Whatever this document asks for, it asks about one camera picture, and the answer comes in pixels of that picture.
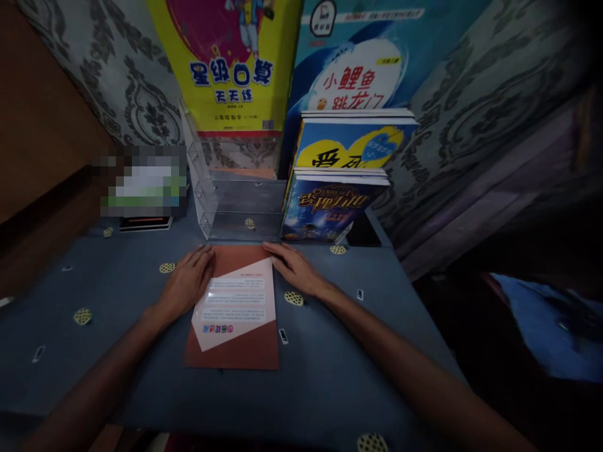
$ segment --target hand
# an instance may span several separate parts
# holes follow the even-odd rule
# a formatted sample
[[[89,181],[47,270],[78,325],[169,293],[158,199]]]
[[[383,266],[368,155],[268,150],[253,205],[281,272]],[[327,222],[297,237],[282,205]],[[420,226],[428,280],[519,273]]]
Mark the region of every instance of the hand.
[[[214,273],[214,250],[200,245],[178,261],[151,310],[165,326],[190,311],[205,294]]]
[[[285,281],[305,294],[316,298],[323,298],[329,291],[335,289],[326,279],[318,273],[306,260],[302,253],[287,244],[273,244],[264,242],[266,251],[282,257],[287,265],[280,259],[272,257],[272,265],[283,275]]]

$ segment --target blue book cover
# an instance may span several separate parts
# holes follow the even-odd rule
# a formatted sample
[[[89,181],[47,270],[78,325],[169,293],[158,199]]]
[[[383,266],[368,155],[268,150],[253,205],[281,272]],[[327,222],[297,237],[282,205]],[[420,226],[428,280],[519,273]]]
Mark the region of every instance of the blue book cover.
[[[281,239],[333,242],[387,186],[387,178],[294,172]]]
[[[278,178],[303,110],[405,107],[490,0],[306,0]]]
[[[417,127],[411,117],[304,118],[293,165],[381,168]]]

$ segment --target yellow poster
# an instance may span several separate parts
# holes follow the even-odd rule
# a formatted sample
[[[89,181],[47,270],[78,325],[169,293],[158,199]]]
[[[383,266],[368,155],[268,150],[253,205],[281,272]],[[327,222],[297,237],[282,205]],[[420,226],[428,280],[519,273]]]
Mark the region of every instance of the yellow poster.
[[[147,0],[201,136],[280,136],[302,0]]]

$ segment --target clear acrylic holder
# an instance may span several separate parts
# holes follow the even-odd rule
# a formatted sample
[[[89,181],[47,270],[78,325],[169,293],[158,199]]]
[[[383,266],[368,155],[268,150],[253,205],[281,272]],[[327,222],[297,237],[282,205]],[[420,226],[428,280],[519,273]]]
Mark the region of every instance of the clear acrylic holder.
[[[286,181],[274,179],[276,162],[268,159],[264,162],[266,168],[211,166],[212,161],[205,158],[204,146],[182,101],[181,108],[197,219],[205,238],[278,240]],[[234,161],[244,160],[234,150],[227,157]]]

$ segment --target damask pattern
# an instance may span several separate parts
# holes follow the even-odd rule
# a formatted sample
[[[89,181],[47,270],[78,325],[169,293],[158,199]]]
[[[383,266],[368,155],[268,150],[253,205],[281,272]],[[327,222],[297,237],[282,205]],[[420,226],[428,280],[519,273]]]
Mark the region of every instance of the damask pattern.
[[[144,0],[17,0],[118,144],[183,144],[180,90]]]
[[[372,206],[397,249],[480,161],[573,94],[590,55],[565,7],[493,0],[413,96],[421,125],[387,165],[392,187]]]

